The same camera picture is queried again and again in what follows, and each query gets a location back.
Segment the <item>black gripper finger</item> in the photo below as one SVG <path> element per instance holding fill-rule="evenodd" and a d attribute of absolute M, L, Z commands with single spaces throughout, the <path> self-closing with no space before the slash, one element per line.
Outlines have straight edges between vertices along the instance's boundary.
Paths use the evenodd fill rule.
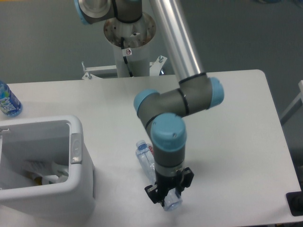
<path fill-rule="evenodd" d="M 164 207 L 167 188 L 156 183 L 146 186 L 144 190 L 154 204 L 159 203 L 162 207 Z"/>
<path fill-rule="evenodd" d="M 177 178 L 177 186 L 175 187 L 176 194 L 181 196 L 184 189 L 191 186 L 193 178 L 193 171 L 189 167 L 184 168 Z"/>

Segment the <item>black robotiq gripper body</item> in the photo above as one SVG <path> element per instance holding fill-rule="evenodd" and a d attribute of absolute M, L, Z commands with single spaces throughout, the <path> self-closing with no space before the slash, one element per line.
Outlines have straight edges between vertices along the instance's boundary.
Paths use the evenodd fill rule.
<path fill-rule="evenodd" d="M 184 169 L 173 171 L 173 173 L 159 172 L 155 170 L 156 175 L 156 198 L 157 200 L 164 200 L 170 190 L 175 190 L 177 196 L 181 196 L 184 187 L 182 186 L 184 181 Z"/>

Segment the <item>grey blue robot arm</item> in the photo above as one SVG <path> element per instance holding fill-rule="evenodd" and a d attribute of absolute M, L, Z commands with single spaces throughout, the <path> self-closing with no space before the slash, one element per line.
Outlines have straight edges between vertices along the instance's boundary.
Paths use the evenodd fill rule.
<path fill-rule="evenodd" d="M 152 0 L 154 15 L 143 12 L 140 0 L 77 0 L 84 24 L 104 22 L 104 35 L 114 49 L 118 77 L 150 75 L 147 46 L 162 32 L 179 88 L 166 93 L 147 89 L 136 95 L 134 108 L 153 145 L 138 144 L 138 159 L 151 184 L 145 188 L 153 203 L 168 210 L 181 203 L 181 193 L 194 173 L 184 167 L 187 133 L 183 118 L 210 109 L 224 99 L 220 81 L 203 70 L 178 0 Z"/>

